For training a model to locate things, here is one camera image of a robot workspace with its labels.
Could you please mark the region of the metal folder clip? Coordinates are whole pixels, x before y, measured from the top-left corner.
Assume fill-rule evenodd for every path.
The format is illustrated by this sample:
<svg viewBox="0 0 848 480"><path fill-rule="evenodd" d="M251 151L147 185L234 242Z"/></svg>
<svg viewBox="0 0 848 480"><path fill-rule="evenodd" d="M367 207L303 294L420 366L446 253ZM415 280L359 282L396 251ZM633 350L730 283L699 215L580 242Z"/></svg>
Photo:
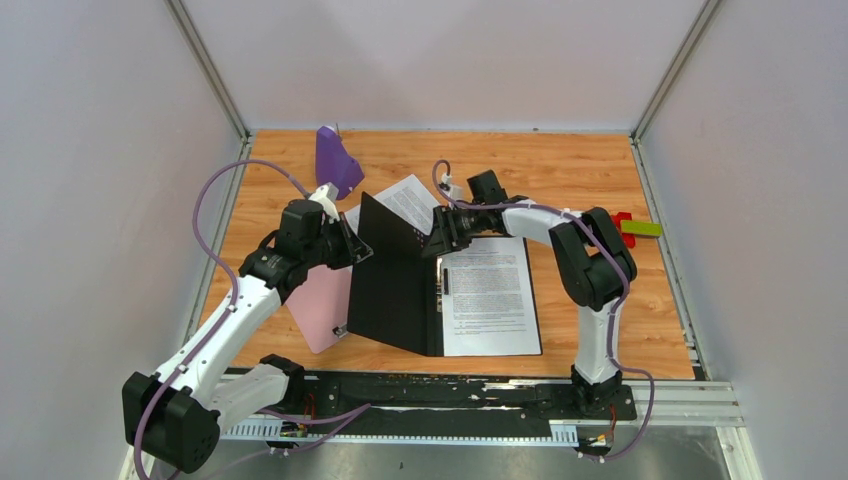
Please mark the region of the metal folder clip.
<svg viewBox="0 0 848 480"><path fill-rule="evenodd" d="M449 264L443 257L439 256L435 262L436 267L436 312L443 312L444 297L449 294Z"/></svg>

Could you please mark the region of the red folder with black inside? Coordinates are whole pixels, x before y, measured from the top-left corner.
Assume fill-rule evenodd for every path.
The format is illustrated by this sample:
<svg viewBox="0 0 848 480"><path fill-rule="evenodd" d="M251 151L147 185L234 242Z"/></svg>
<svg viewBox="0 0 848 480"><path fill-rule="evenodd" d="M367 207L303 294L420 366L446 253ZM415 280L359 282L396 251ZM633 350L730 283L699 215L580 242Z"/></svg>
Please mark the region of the red folder with black inside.
<svg viewBox="0 0 848 480"><path fill-rule="evenodd" d="M352 269L349 332L429 357L445 357L436 312L435 258L423 258L424 235L369 194L359 209L359 237L373 255Z"/></svg>

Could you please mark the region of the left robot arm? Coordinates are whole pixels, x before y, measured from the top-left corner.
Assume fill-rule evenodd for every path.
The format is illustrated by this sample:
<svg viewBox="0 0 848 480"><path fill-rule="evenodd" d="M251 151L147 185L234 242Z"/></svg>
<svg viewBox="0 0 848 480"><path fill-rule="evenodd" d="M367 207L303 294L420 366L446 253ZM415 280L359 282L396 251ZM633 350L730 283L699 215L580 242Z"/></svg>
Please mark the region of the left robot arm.
<svg viewBox="0 0 848 480"><path fill-rule="evenodd" d="M278 229L249 254L233 286L196 334L157 370L133 373L122 388L125 436L136 467L147 453L176 470L197 471L222 433L265 407L298 411L305 369L276 354L236 380L222 375L253 333L285 304L311 269L350 267L372 253L333 201L291 201Z"/></svg>

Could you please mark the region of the printed white paper sheet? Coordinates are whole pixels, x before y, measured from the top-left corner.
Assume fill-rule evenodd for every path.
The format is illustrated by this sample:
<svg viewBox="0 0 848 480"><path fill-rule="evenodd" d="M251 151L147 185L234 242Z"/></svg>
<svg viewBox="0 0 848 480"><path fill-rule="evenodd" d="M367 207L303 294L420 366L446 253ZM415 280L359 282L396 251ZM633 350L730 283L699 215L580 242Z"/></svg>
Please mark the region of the printed white paper sheet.
<svg viewBox="0 0 848 480"><path fill-rule="evenodd" d="M537 356L543 352L526 241L486 236L441 256L449 264L444 297L445 357Z"/></svg>

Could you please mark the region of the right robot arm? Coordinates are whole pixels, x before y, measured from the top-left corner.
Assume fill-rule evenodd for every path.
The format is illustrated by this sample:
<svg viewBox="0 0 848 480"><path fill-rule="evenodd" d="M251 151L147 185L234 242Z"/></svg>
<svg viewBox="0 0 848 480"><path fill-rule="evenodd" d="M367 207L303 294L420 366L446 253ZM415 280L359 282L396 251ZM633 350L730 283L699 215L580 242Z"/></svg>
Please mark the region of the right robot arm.
<svg viewBox="0 0 848 480"><path fill-rule="evenodd" d="M447 203L433 210L423 257L461 251L483 232L532 240L552 249L563 288L578 312L571 403L584 417L601 414L623 385L619 323L637 276L635 261L609 212L601 207L555 208L526 196L510 196L491 170L469 178L469 201L449 171L432 171L431 179Z"/></svg>

